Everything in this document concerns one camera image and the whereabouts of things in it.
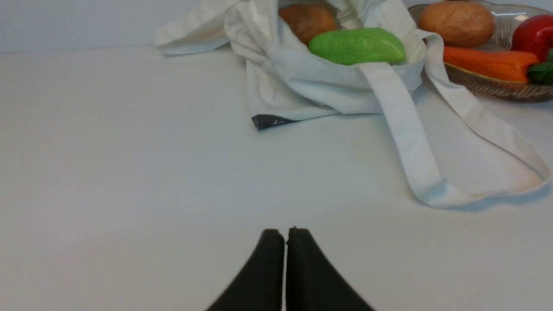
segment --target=bread roll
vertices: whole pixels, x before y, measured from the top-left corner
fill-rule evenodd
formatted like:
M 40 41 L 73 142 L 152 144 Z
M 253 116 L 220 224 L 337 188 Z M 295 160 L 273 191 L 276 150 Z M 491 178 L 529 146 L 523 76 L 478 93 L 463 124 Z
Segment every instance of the bread roll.
M 419 28 L 442 36 L 446 45 L 476 48 L 495 31 L 492 12 L 485 6 L 466 1 L 444 1 L 423 11 Z
M 279 15 L 305 45 L 314 36 L 337 28 L 334 14 L 325 6 L 293 4 L 280 9 Z

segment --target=toy cucumber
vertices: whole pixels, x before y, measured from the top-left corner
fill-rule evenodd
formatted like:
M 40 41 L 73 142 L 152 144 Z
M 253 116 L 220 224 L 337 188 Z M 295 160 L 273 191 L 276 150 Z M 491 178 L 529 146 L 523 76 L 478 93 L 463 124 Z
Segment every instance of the toy cucumber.
M 382 28 L 336 30 L 315 36 L 309 50 L 324 59 L 341 65 L 368 62 L 400 63 L 405 60 L 405 47 L 394 34 Z

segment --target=green vegetable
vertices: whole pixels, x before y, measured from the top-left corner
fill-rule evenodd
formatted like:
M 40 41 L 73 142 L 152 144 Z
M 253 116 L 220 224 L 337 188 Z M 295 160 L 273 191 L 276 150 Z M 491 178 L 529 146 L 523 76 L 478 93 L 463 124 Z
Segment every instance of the green vegetable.
M 394 34 L 382 28 L 336 30 L 315 36 L 309 50 L 324 59 L 341 65 L 368 62 L 400 63 L 405 60 L 405 47 Z
M 528 68 L 526 75 L 537 84 L 553 84 L 553 63 L 535 64 Z

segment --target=tote bag handle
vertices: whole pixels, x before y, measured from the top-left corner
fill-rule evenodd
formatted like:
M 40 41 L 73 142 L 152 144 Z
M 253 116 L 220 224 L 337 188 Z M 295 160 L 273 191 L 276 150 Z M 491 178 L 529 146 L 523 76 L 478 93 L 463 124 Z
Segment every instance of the tote bag handle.
M 517 157 L 538 173 L 542 182 L 522 190 L 501 189 L 467 194 L 441 174 L 413 99 L 400 77 L 386 63 L 358 65 L 378 98 L 399 151 L 413 193 L 433 208 L 452 208 L 487 198 L 504 198 L 536 191 L 551 181 L 551 170 L 536 149 L 514 127 L 489 112 L 463 86 L 449 81 L 443 62 L 444 42 L 434 33 L 417 30 L 427 39 L 426 72 L 440 94 L 478 136 Z

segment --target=bag strap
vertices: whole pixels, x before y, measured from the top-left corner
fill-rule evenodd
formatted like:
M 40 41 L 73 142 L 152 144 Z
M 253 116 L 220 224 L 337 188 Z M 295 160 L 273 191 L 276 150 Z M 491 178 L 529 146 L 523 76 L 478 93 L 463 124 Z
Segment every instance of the bag strap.
M 502 198 L 536 191 L 551 181 L 551 170 L 522 135 L 486 110 L 463 86 L 449 81 L 443 63 L 444 44 L 439 35 L 418 32 L 428 41 L 426 71 L 440 94 L 477 135 L 514 155 L 541 177 L 538 185 L 522 190 L 499 190 L 467 194 L 441 174 L 426 133 L 407 88 L 386 63 L 358 65 L 380 102 L 401 163 L 413 193 L 433 208 L 452 208 L 487 198 Z
M 154 32 L 155 45 L 165 55 L 212 51 L 228 43 L 225 13 L 242 0 L 204 0 L 193 10 Z

